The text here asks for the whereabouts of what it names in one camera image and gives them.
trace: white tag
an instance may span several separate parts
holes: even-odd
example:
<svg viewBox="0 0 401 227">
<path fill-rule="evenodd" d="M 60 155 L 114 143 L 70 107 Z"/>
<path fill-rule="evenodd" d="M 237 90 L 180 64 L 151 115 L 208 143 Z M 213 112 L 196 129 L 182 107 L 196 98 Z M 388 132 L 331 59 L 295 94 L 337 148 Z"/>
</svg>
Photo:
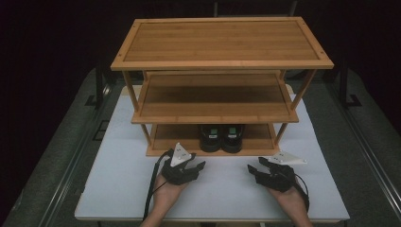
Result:
<svg viewBox="0 0 401 227">
<path fill-rule="evenodd" d="M 305 159 L 301 159 L 295 155 L 292 155 L 288 152 L 280 150 L 280 152 L 274 154 L 273 156 L 268 158 L 269 162 L 275 163 L 278 165 L 303 165 L 307 164 Z"/>
<path fill-rule="evenodd" d="M 191 159 L 191 154 L 186 151 L 180 143 L 176 144 L 176 148 L 174 149 L 173 157 L 171 159 L 171 167 L 177 166 L 187 160 Z"/>
</svg>

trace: hand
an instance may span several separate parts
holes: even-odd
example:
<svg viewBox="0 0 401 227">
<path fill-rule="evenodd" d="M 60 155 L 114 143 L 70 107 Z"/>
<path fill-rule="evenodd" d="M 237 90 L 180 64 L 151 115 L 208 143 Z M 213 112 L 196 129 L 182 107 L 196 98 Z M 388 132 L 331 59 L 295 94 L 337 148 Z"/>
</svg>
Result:
<svg viewBox="0 0 401 227">
<path fill-rule="evenodd" d="M 153 194 L 153 208 L 141 226 L 159 226 L 168 210 L 174 205 L 187 185 L 188 183 L 181 185 L 168 183 L 166 178 L 159 173 L 156 177 L 154 189 L 159 188 L 159 186 L 160 188 Z"/>
<path fill-rule="evenodd" d="M 312 223 L 307 216 L 304 200 L 298 190 L 295 189 L 295 187 L 292 186 L 286 192 L 276 191 L 268 187 L 266 188 L 278 201 L 283 211 L 286 212 L 286 214 L 289 216 L 295 226 L 312 226 Z"/>
</svg>

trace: sneaker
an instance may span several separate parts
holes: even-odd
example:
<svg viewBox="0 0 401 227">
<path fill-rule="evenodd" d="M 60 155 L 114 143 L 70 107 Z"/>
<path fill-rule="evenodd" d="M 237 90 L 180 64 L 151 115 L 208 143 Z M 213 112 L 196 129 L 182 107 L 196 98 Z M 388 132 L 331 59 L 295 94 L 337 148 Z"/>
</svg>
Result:
<svg viewBox="0 0 401 227">
<path fill-rule="evenodd" d="M 242 134 L 245 125 L 223 125 L 221 148 L 228 153 L 242 150 Z"/>
<path fill-rule="evenodd" d="M 199 125 L 200 148 L 205 152 L 216 152 L 220 149 L 220 125 Z"/>
</svg>

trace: white table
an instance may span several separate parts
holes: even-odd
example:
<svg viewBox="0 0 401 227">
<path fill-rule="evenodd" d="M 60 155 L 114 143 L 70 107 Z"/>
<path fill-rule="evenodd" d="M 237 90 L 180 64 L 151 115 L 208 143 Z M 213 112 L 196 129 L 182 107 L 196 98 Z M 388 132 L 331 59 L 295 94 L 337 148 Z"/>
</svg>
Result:
<svg viewBox="0 0 401 227">
<path fill-rule="evenodd" d="M 80 197 L 75 212 L 77 219 L 142 219 L 150 177 L 158 157 L 145 155 L 147 140 L 141 126 L 131 124 L 132 113 L 130 97 L 120 96 Z M 297 113 L 300 123 L 288 125 L 280 148 L 308 162 L 293 168 L 305 180 L 309 190 L 309 217 L 314 222 L 348 219 L 303 101 L 297 107 Z M 248 172 L 247 164 L 259 171 L 266 170 L 257 157 L 197 156 L 188 167 L 202 161 L 206 161 L 204 170 L 184 190 L 166 219 L 288 221 L 274 198 Z"/>
</svg>

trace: wooden shoe rack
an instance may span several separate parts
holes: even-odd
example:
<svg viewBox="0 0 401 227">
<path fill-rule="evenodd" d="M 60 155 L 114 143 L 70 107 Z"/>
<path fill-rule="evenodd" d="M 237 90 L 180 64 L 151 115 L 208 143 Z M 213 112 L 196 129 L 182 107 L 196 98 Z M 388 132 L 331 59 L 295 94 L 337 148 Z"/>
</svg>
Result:
<svg viewBox="0 0 401 227">
<path fill-rule="evenodd" d="M 134 113 L 148 139 L 147 155 L 180 142 L 198 155 L 272 155 L 317 69 L 333 63 L 300 17 L 135 20 L 115 57 Z M 291 100 L 288 69 L 308 70 Z M 143 71 L 139 97 L 130 71 Z M 281 123 L 276 132 L 273 123 Z M 151 124 L 149 133 L 146 124 Z M 201 151 L 199 124 L 246 124 L 243 149 Z"/>
</svg>

